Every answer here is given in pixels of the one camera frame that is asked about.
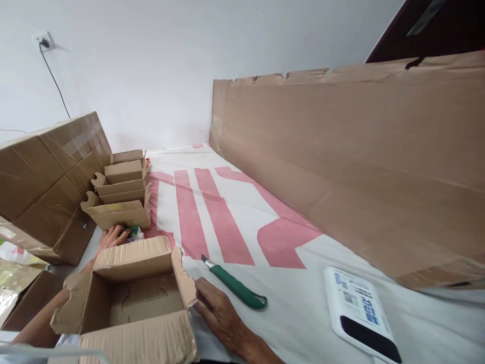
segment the white power bank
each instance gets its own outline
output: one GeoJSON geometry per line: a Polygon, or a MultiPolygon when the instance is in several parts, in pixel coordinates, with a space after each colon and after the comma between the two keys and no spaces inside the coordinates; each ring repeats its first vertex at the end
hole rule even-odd
{"type": "Polygon", "coordinates": [[[326,268],[324,274],[335,333],[384,362],[402,363],[374,286],[333,267],[326,268]]]}

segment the green object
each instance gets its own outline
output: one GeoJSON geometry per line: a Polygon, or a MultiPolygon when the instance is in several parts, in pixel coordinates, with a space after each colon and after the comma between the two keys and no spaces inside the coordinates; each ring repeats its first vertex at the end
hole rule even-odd
{"type": "Polygon", "coordinates": [[[230,275],[223,267],[214,264],[202,255],[202,261],[209,267],[209,271],[216,275],[244,304],[250,308],[262,309],[268,305],[268,299],[260,296],[230,275]]]}

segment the white wall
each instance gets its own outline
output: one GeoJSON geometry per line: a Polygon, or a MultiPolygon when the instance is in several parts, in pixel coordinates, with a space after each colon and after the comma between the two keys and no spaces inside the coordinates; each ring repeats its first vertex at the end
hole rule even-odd
{"type": "MultiPolygon", "coordinates": [[[[207,141],[212,80],[362,63],[404,0],[2,0],[1,129],[97,110],[114,152],[207,141]]],[[[0,131],[0,142],[17,132],[0,131]]]]}

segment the electrical outlet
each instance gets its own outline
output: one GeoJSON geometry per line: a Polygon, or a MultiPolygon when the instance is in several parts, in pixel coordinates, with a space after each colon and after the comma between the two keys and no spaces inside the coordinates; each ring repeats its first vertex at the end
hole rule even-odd
{"type": "Polygon", "coordinates": [[[46,48],[43,45],[40,45],[43,52],[52,51],[56,47],[54,41],[52,40],[51,34],[47,30],[45,30],[32,36],[32,41],[34,42],[36,49],[39,49],[39,43],[42,41],[42,39],[47,40],[50,46],[49,48],[46,48]]]}

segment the qr code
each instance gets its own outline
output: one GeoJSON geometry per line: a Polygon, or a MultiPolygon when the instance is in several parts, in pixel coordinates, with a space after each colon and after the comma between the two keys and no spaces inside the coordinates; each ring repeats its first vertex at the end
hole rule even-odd
{"type": "Polygon", "coordinates": [[[345,301],[354,305],[354,306],[359,306],[358,303],[357,303],[357,297],[354,296],[353,294],[349,294],[347,292],[344,292],[344,298],[345,298],[345,301]]]}

